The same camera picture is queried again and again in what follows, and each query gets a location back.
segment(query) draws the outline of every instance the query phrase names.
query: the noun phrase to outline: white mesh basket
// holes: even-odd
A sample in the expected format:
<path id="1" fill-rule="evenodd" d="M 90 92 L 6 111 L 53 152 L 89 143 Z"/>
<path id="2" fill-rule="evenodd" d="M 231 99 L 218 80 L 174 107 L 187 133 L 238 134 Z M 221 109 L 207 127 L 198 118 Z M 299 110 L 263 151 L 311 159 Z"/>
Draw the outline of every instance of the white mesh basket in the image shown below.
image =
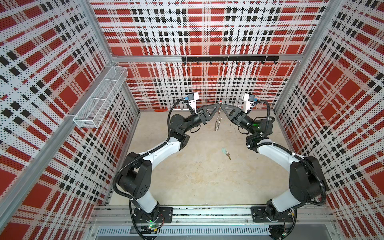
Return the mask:
<path id="1" fill-rule="evenodd" d="M 74 117 L 76 125 L 98 128 L 127 76 L 127 68 L 113 66 Z"/>

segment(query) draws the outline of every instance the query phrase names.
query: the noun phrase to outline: plaid wall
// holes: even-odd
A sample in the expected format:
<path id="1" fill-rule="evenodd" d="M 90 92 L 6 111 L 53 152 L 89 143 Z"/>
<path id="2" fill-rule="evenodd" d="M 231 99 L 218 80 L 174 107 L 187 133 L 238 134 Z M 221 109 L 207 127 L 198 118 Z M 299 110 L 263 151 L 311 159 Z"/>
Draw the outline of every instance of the plaid wall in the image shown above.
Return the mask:
<path id="1" fill-rule="evenodd" d="M 0 1 L 0 198 L 28 168 L 106 58 L 75 0 Z M 74 128 L 0 239 L 80 239 L 107 194 L 133 120 L 122 92 L 99 129 Z"/>
<path id="2" fill-rule="evenodd" d="M 384 3 L 344 0 L 278 114 L 347 239 L 384 237 Z"/>
<path id="3" fill-rule="evenodd" d="M 328 3 L 90 2 L 116 56 L 303 53 Z"/>
<path id="4" fill-rule="evenodd" d="M 199 92 L 197 106 L 219 101 L 241 107 L 243 94 L 275 105 L 295 61 L 248 63 L 121 63 L 128 70 L 127 83 L 140 109 L 170 109 L 187 93 Z"/>

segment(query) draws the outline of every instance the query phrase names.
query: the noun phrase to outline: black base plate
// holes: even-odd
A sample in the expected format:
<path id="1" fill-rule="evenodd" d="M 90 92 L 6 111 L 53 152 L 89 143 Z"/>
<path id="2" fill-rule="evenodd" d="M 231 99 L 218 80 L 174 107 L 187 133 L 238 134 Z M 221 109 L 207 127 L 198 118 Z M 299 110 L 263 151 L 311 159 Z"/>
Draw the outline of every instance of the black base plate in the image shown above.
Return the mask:
<path id="1" fill-rule="evenodd" d="M 265 208 L 266 207 L 251 207 L 253 222 L 271 222 L 265 216 L 263 217 Z M 278 222 L 293 222 L 292 215 L 288 215 L 288 213 L 285 212 L 279 216 Z"/>
<path id="2" fill-rule="evenodd" d="M 141 210 L 135 209 L 133 212 L 136 216 L 133 216 L 135 223 L 148 223 L 147 216 L 145 216 Z M 164 216 L 164 223 L 171 223 L 172 222 L 172 215 L 173 215 L 173 208 L 172 207 L 160 207 L 159 213 Z M 162 223 L 163 218 L 158 217 L 155 220 L 155 223 Z"/>

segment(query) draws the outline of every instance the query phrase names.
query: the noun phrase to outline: robotic arm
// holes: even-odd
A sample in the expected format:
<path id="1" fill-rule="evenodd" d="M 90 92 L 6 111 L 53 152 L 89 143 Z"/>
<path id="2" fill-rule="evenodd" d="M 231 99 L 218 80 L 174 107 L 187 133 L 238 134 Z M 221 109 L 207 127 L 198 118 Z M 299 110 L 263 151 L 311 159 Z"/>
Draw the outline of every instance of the robotic arm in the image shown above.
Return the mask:
<path id="1" fill-rule="evenodd" d="M 270 117 L 268 102 L 254 101 L 254 96 L 248 94 L 244 96 L 243 110 L 235 106 L 219 103 L 203 106 L 195 110 L 196 107 L 193 101 L 196 98 L 198 99 L 198 95 L 189 94 L 183 100 L 190 109 L 190 116 L 187 118 L 179 114 L 172 116 L 168 123 L 169 137 L 167 141 L 146 152 L 140 154 L 131 152 L 128 154 L 124 167 L 118 171 L 114 178 L 114 182 L 125 192 L 129 193 L 124 196 L 130 198 L 136 208 L 141 210 L 143 215 L 146 216 L 148 222 L 155 221 L 159 216 L 159 203 L 149 192 L 152 169 L 168 156 L 184 148 L 190 137 L 185 133 L 201 123 L 206 124 L 207 121 L 213 118 L 213 115 L 220 107 L 232 123 L 244 128 L 251 134 L 246 137 L 246 144 L 249 149 L 269 157 L 290 174 L 289 189 L 266 203 L 266 210 L 263 216 L 271 222 L 277 222 L 281 215 L 288 211 L 290 212 L 290 209 L 299 208 L 306 203 L 315 205 L 323 205 L 325 203 L 325 191 L 329 189 L 318 160 L 312 156 L 304 157 L 292 153 L 285 147 L 268 139 L 267 136 L 272 134 L 272 123 L 275 120 L 273 117 Z M 265 103 L 267 105 L 267 117 L 252 119 L 247 113 L 258 103 Z M 209 113 L 208 109 L 212 108 L 214 110 Z M 310 201 L 319 195 L 322 197 L 320 202 Z"/>

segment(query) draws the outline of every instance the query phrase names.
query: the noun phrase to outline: beige table surface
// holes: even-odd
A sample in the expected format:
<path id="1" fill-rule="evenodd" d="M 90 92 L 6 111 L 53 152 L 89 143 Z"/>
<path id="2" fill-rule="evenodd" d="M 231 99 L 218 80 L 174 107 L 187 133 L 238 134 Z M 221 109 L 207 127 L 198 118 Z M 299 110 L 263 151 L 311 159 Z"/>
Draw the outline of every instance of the beige table surface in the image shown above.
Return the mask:
<path id="1" fill-rule="evenodd" d="M 190 113 L 172 114 L 186 117 Z M 144 152 L 165 140 L 167 115 L 168 112 L 142 112 L 128 152 Z M 221 115 L 218 131 L 214 131 L 216 113 L 199 132 L 187 133 L 190 139 L 185 148 L 153 169 L 150 192 L 160 205 L 265 204 L 288 189 L 288 172 L 247 149 L 246 135 L 240 134 L 223 112 Z M 249 116 L 266 116 L 266 112 L 252 111 Z M 269 137 L 288 146 L 276 122 Z M 223 147 L 231 160 L 223 154 Z M 112 194 L 109 205 L 128 203 L 127 198 Z"/>

